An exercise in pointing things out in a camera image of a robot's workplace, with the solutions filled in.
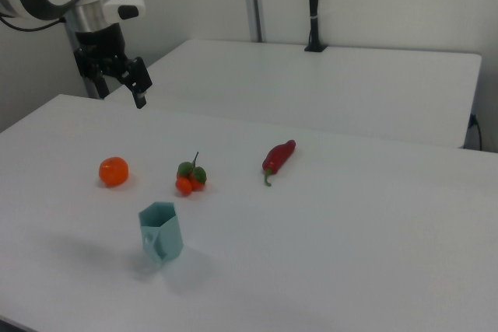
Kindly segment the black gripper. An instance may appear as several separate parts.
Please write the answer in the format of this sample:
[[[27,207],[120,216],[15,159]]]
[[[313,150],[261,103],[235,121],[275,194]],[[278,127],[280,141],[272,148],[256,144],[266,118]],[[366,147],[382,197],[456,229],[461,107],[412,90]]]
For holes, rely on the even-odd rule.
[[[153,85],[142,58],[130,60],[125,54],[125,39],[121,26],[114,23],[96,32],[76,32],[78,49],[74,51],[79,73],[89,78],[91,69],[99,67],[105,75],[124,77],[125,85],[132,92],[135,106],[142,109],[146,104],[146,92]],[[109,88],[101,72],[92,77],[99,98],[105,99]]]

